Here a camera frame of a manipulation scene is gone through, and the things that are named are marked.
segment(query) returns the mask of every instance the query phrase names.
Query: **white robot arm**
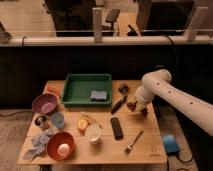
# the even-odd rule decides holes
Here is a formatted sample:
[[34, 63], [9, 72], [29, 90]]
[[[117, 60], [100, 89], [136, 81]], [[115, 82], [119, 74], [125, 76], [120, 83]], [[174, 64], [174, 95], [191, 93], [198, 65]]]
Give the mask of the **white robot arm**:
[[166, 69], [145, 74], [135, 93], [138, 103], [146, 106], [157, 95], [213, 136], [213, 105], [173, 87], [171, 78]]

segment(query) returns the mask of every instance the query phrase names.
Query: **white cup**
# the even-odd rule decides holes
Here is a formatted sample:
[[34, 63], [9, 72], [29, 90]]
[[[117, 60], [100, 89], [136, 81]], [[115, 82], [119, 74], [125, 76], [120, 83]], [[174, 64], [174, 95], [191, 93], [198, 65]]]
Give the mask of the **white cup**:
[[91, 124], [87, 127], [85, 131], [85, 136], [88, 141], [95, 145], [98, 144], [101, 140], [102, 130], [98, 124]]

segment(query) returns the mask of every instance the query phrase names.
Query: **red bowl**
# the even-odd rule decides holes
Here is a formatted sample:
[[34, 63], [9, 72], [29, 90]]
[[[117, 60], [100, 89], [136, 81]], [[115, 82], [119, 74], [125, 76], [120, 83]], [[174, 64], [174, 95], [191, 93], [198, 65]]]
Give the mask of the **red bowl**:
[[68, 132], [58, 132], [47, 144], [47, 154], [54, 160], [64, 160], [74, 151], [74, 138]]
[[42, 94], [32, 102], [32, 110], [39, 114], [49, 114], [54, 111], [58, 102], [53, 94]]

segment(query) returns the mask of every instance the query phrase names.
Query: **remote control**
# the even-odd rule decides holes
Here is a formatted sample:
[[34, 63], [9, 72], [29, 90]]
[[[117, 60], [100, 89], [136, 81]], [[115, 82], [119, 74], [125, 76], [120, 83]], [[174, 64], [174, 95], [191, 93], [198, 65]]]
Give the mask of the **remote control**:
[[112, 125], [112, 130], [114, 133], [114, 137], [116, 140], [122, 139], [123, 138], [123, 132], [121, 129], [120, 121], [118, 120], [117, 117], [111, 118], [111, 125]]

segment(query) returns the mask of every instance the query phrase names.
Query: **table leg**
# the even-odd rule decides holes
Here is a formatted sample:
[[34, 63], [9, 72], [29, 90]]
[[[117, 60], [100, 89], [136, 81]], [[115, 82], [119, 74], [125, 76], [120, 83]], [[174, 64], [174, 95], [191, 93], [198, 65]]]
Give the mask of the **table leg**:
[[39, 171], [52, 171], [52, 166], [51, 165], [39, 165], [40, 170]]

